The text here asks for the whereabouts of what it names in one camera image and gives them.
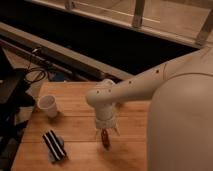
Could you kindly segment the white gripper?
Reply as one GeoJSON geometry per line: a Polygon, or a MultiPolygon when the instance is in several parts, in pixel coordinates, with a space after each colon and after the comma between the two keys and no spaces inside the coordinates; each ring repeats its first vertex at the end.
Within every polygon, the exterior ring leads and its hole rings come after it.
{"type": "Polygon", "coordinates": [[[116,127],[116,116],[113,112],[104,113],[99,112],[95,116],[95,125],[96,125],[96,132],[95,132],[95,139],[100,139],[101,137],[101,130],[100,129],[109,129],[111,128],[118,136],[120,136],[119,130],[116,127]]]}

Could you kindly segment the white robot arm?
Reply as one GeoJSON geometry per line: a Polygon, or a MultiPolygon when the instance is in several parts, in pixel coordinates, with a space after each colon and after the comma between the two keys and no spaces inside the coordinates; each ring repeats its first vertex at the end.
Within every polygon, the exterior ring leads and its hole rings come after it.
{"type": "Polygon", "coordinates": [[[113,105],[149,100],[148,171],[213,171],[213,48],[166,61],[86,94],[98,129],[116,126],[113,105]]]}

